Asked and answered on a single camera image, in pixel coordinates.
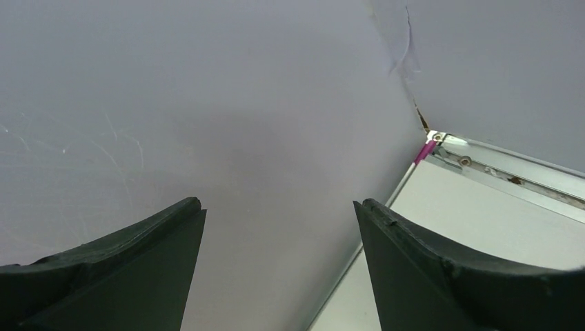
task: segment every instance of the scratch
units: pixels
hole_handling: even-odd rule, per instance
[[[123,134],[123,133],[125,133],[125,132],[127,132],[127,131],[129,131],[129,130],[131,130],[131,129],[133,129],[133,128],[134,128],[134,126],[128,126],[128,127],[126,127],[126,128],[122,128],[122,129],[120,129],[120,130],[116,131],[116,133],[118,133],[118,134]],[[101,136],[105,136],[106,134],[111,134],[111,132],[110,132],[110,131],[107,131],[107,132],[102,132],[102,133],[100,133],[100,134],[98,134],[98,135],[101,137]]]
[[[114,138],[116,139],[116,141],[118,141],[118,134],[116,133],[116,130],[114,130],[114,126],[112,125],[112,121],[110,121],[110,117],[108,116],[107,112],[103,112],[106,116],[106,119],[108,120],[108,124],[110,124],[110,129],[112,129],[112,133],[114,134]]]
[[[75,170],[75,171],[86,171],[86,172],[111,172],[112,168],[102,167],[80,167],[80,166],[66,166],[66,165],[44,165],[44,164],[4,164],[0,163],[0,168],[5,169],[18,169],[18,168],[29,168],[29,169],[50,169],[50,170]]]
[[[77,232],[73,231],[73,228],[71,227],[67,218],[63,214],[63,208],[60,205],[58,205],[57,210],[59,211],[59,214],[61,215],[61,220],[63,221],[63,223],[65,223],[65,226],[67,227],[67,229],[69,229],[69,231],[71,233],[73,233],[73,235],[75,236],[75,238],[77,238],[77,240],[79,241],[80,244],[84,243],[84,241],[81,240],[81,237],[77,234]]]
[[[89,240],[90,235],[89,235],[89,231],[88,231],[88,224],[86,221],[86,218],[83,217],[83,215],[81,215],[81,213],[79,212],[79,208],[75,208],[75,211],[77,211],[77,215],[79,215],[79,219],[81,220],[81,226],[83,227],[83,234],[86,236],[86,239]]]
[[[31,241],[28,241],[28,240],[20,237],[20,236],[16,235],[15,233],[13,233],[8,227],[6,227],[4,222],[0,222],[0,228],[2,228],[2,230],[4,230],[4,232],[6,232],[11,238],[13,238],[16,241],[20,241],[22,243],[25,243],[27,245],[31,245],[31,246],[36,247],[36,248],[43,248],[43,249],[52,250],[52,251],[60,250],[59,248],[56,248],[56,247],[39,245],[38,243],[33,243]]]
[[[77,207],[77,208],[91,208],[91,209],[98,209],[102,210],[100,212],[96,212],[94,214],[86,214],[86,217],[93,217],[98,216],[100,214],[105,214],[107,212],[112,212],[112,207],[108,207],[106,205],[90,205],[87,203],[62,203],[62,204],[55,204],[55,203],[0,203],[0,205],[10,206],[10,207],[19,207],[19,208],[53,208],[57,205],[61,205],[63,207]]]
[[[130,220],[132,222],[134,222],[134,203],[132,202],[132,195],[130,194],[130,188],[128,188],[128,184],[126,183],[126,178],[124,177],[124,175],[122,173],[122,169],[120,168],[120,166],[118,165],[118,163],[116,162],[114,157],[110,153],[108,153],[108,151],[106,149],[101,147],[101,145],[99,145],[95,141],[93,141],[91,139],[90,139],[90,141],[93,145],[98,147],[105,155],[107,155],[110,158],[110,160],[112,161],[112,163],[114,164],[114,166],[116,166],[116,169],[118,170],[118,174],[120,175],[122,183],[124,184],[124,188],[126,189],[126,194],[128,195],[128,203],[130,204]]]
[[[130,205],[130,219],[133,222],[134,221],[134,203],[132,202],[132,195],[130,194],[130,189],[128,188],[128,184],[126,183],[126,178],[124,177],[122,170],[119,167],[116,160],[114,159],[114,157],[110,153],[108,153],[108,151],[106,151],[103,147],[101,147],[101,145],[99,145],[98,143],[93,141],[89,136],[81,133],[79,130],[73,128],[72,126],[68,125],[67,123],[64,123],[64,122],[58,120],[56,117],[54,117],[50,113],[46,112],[45,110],[39,110],[39,111],[44,113],[49,119],[52,119],[55,123],[61,124],[65,128],[69,129],[71,132],[74,132],[74,133],[78,134],[80,137],[87,139],[87,141],[89,141],[93,146],[100,149],[112,161],[114,166],[116,166],[116,169],[117,169],[117,172],[120,176],[120,179],[122,180],[122,183],[124,184],[124,188],[126,189],[126,194],[128,195],[128,204]]]
[[[28,153],[11,153],[11,152],[4,152],[4,151],[0,150],[0,155],[8,155],[9,157],[24,157],[24,158],[32,157],[36,161],[38,161],[38,160],[54,161],[54,159],[50,158],[50,157],[43,157],[43,156],[38,156],[38,155],[33,155],[33,154],[28,154]],[[5,168],[26,167],[26,166],[28,166],[29,168],[33,168],[31,165],[26,165],[26,164],[10,165],[10,164],[0,163],[0,167],[5,167]]]
[[[30,152],[30,148],[28,147],[28,144],[26,143],[26,140],[23,139],[23,137],[20,137],[19,135],[14,133],[12,135],[18,138],[18,140],[22,141],[22,144],[24,144],[24,148],[26,148],[26,150]]]
[[[138,151],[140,151],[140,170],[144,170],[144,153],[142,150],[142,146],[140,146],[140,141],[138,141],[136,138],[130,136],[129,134],[122,133],[122,135],[125,136],[126,138],[134,141],[138,145]]]
[[[28,129],[30,128],[30,124],[32,123],[32,119],[29,119],[23,112],[21,112],[20,115],[22,115],[22,117],[24,117],[25,119],[28,120],[28,123],[26,124],[26,128],[24,128],[24,134],[28,134]]]
[[[48,150],[59,150],[59,149],[49,145],[48,143],[46,143],[44,141],[40,141],[40,140],[36,140],[36,139],[33,139],[32,141],[35,142],[37,145],[42,146]]]

